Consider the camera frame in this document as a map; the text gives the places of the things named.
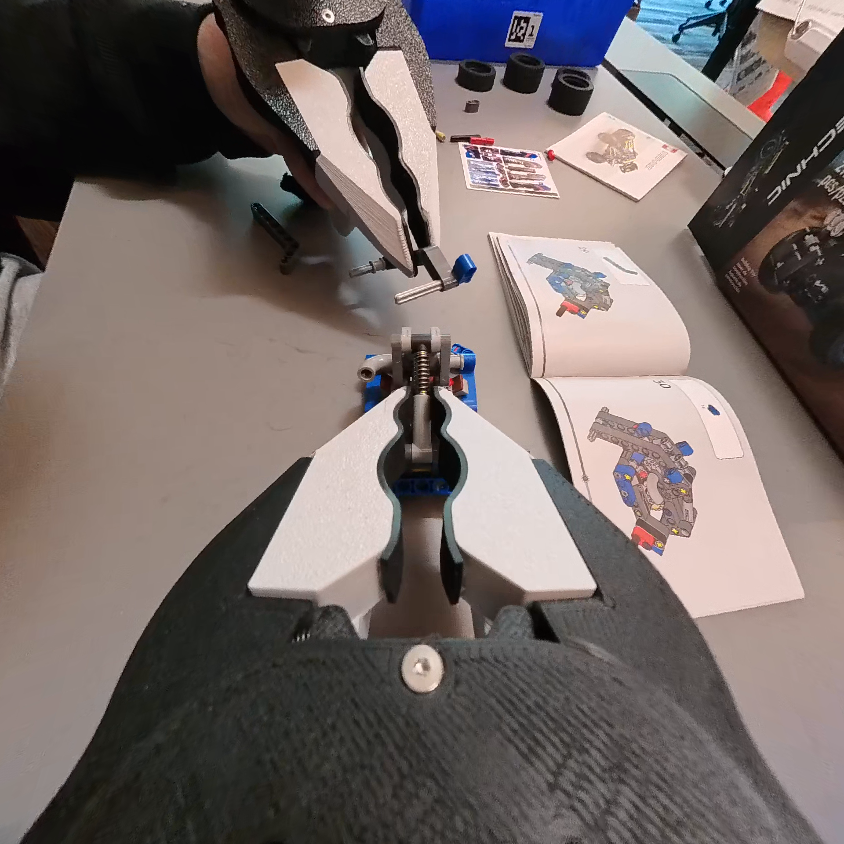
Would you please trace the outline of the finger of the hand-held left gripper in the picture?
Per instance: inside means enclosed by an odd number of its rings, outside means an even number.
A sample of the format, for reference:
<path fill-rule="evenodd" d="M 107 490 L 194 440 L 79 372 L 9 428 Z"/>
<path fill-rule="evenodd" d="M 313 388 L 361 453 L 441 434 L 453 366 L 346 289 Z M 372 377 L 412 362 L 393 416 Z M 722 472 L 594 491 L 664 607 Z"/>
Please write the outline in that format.
<path fill-rule="evenodd" d="M 383 257 L 414 276 L 403 218 L 353 129 L 353 100 L 343 81 L 304 59 L 278 62 L 275 68 L 316 144 L 317 183 Z"/>
<path fill-rule="evenodd" d="M 360 70 L 360 119 L 387 197 L 414 244 L 440 244 L 437 140 L 404 54 L 379 50 Z"/>

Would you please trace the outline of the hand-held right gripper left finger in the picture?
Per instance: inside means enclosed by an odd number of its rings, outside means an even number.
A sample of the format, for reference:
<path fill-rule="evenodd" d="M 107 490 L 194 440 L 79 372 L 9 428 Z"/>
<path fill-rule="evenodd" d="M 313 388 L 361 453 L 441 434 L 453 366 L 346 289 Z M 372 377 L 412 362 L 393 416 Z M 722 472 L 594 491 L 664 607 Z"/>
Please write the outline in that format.
<path fill-rule="evenodd" d="M 396 390 L 314 452 L 248 581 L 253 596 L 341 607 L 364 637 L 374 607 L 397 599 L 404 546 L 393 486 L 407 470 L 409 398 Z"/>

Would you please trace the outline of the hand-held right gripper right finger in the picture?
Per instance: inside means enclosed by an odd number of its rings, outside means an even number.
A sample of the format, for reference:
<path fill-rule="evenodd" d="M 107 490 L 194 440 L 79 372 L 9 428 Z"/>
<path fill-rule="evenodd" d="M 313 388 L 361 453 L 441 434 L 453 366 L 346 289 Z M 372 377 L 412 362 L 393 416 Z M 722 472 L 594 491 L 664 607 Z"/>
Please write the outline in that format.
<path fill-rule="evenodd" d="M 531 455 L 445 387 L 433 392 L 442 511 L 440 579 L 483 638 L 502 608 L 590 598 L 597 583 Z"/>

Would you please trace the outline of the grey lego connector with blue piece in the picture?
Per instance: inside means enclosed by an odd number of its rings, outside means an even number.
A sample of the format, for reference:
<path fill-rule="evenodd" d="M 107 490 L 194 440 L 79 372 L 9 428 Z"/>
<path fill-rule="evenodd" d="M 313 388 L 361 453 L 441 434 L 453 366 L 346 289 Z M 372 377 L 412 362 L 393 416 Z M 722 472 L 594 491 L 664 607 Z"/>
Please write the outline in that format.
<path fill-rule="evenodd" d="M 415 277 L 418 269 L 422 268 L 427 271 L 429 281 L 395 294 L 394 301 L 399 306 L 468 284 L 477 272 L 477 266 L 469 254 L 462 254 L 453 266 L 449 267 L 440 248 L 434 246 L 417 249 L 411 258 L 411 276 Z"/>

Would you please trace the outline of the blue grey lego assembly with spring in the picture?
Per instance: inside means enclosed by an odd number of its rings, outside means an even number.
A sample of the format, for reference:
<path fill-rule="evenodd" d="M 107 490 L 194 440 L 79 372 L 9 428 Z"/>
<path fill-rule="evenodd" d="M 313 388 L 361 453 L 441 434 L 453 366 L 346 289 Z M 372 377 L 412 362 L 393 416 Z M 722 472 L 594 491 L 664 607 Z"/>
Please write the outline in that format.
<path fill-rule="evenodd" d="M 433 327 L 414 332 L 405 327 L 393 336 L 390 353 L 369 354 L 358 369 L 363 385 L 362 410 L 367 413 L 399 386 L 409 394 L 403 410 L 405 468 L 392 490 L 399 501 L 446 497 L 451 487 L 439 468 L 439 433 L 435 426 L 435 388 L 446 386 L 453 396 L 478 411 L 476 354 L 452 343 Z"/>

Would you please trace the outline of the person's left forearm black sleeve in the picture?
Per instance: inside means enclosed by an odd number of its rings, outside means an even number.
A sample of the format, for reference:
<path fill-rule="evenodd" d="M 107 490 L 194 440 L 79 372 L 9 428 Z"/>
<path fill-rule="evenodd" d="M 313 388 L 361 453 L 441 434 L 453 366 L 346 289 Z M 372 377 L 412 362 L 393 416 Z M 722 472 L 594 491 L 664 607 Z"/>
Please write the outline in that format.
<path fill-rule="evenodd" d="M 2 215 L 58 219 L 79 176 L 160 178 L 262 157 L 215 106 L 196 37 L 211 3 L 1 3 Z"/>

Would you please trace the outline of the black angled lego beam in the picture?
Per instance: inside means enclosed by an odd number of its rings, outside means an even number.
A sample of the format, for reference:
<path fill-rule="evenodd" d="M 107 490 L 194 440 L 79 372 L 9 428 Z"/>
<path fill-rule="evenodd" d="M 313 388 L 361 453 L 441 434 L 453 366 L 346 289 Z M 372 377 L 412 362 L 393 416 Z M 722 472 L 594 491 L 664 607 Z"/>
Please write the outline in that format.
<path fill-rule="evenodd" d="M 280 273 L 290 275 L 297 267 L 301 245 L 282 223 L 261 203 L 250 204 L 254 222 L 262 228 L 280 248 Z"/>

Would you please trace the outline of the lego sticker sheet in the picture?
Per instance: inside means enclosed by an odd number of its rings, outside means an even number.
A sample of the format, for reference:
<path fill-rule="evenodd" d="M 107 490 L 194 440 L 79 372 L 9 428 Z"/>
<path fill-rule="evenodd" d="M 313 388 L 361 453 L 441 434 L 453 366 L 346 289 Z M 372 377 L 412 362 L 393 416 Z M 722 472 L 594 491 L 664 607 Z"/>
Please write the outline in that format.
<path fill-rule="evenodd" d="M 472 142 L 457 147 L 470 191 L 560 198 L 543 153 Z"/>

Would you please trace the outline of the open lego instruction booklet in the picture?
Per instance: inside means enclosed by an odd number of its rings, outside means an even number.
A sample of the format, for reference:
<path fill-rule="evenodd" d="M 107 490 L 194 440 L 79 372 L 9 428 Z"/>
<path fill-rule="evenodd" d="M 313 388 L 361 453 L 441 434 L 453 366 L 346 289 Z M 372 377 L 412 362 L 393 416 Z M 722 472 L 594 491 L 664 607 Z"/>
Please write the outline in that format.
<path fill-rule="evenodd" d="M 575 488 L 695 618 L 803 599 L 748 438 L 687 375 L 691 341 L 668 296 L 606 241 L 489 240 Z"/>

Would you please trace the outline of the closed thin lego booklet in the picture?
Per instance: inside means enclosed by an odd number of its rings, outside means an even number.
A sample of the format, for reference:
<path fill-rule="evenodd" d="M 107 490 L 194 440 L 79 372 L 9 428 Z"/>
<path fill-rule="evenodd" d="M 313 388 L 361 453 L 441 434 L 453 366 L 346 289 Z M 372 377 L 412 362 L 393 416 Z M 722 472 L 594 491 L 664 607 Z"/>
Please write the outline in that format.
<path fill-rule="evenodd" d="M 687 157 L 664 142 L 604 112 L 552 144 L 556 161 L 639 202 Z"/>

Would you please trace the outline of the black lego set box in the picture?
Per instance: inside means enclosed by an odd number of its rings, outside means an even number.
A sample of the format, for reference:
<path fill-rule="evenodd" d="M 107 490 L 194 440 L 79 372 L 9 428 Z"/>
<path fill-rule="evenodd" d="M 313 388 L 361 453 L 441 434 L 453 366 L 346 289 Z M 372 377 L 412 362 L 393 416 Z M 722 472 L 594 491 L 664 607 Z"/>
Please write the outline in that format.
<path fill-rule="evenodd" d="M 717 287 L 842 457 L 842 33 L 689 230 Z"/>

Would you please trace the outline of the blue plastic bin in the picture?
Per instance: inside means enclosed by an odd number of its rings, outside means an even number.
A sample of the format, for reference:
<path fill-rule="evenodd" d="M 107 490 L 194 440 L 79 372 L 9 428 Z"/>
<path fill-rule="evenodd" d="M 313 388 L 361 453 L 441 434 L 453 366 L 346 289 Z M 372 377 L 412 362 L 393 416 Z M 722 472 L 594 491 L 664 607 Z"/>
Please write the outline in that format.
<path fill-rule="evenodd" d="M 429 57 L 506 62 L 525 52 L 550 66 L 604 59 L 632 1 L 409 1 Z"/>

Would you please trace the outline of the black office chair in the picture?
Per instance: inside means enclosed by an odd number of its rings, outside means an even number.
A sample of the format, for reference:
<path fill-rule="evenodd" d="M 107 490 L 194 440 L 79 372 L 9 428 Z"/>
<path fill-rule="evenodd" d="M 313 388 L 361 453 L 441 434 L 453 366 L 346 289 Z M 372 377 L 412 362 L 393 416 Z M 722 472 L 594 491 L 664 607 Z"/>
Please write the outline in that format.
<path fill-rule="evenodd" d="M 679 24 L 671 36 L 671 42 L 677 44 L 692 29 L 709 29 L 712 37 L 721 39 L 726 27 L 727 11 L 730 1 L 704 1 L 702 11 L 687 17 Z"/>

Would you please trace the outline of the person's grey garment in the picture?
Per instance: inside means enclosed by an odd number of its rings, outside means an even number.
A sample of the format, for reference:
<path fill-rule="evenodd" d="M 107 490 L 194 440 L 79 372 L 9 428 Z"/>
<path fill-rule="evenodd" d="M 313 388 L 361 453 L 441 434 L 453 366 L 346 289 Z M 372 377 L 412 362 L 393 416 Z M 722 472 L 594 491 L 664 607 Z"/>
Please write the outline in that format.
<path fill-rule="evenodd" d="M 18 256 L 1 253 L 1 394 L 15 367 L 18 346 L 43 278 L 43 271 Z"/>

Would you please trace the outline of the white printed cardboard box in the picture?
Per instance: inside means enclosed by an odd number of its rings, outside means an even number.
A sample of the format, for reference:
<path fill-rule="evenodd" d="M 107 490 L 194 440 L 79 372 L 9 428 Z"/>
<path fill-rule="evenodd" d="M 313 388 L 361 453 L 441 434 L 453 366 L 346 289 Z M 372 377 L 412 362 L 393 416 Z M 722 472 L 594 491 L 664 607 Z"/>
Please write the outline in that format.
<path fill-rule="evenodd" d="M 754 2 L 754 18 L 730 66 L 726 90 L 764 121 L 843 27 L 842 1 Z"/>

